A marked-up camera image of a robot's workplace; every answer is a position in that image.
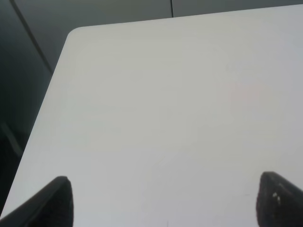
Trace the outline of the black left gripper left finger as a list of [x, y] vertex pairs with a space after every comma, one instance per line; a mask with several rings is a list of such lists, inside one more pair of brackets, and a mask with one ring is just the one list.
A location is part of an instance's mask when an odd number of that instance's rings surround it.
[[72, 227], [74, 204], [71, 182], [58, 176], [0, 220], [2, 227]]

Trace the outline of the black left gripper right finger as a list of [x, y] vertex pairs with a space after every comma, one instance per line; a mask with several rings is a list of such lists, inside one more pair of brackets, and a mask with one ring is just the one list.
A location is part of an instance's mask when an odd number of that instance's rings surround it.
[[260, 227], [301, 227], [303, 191], [275, 172], [263, 172], [256, 201]]

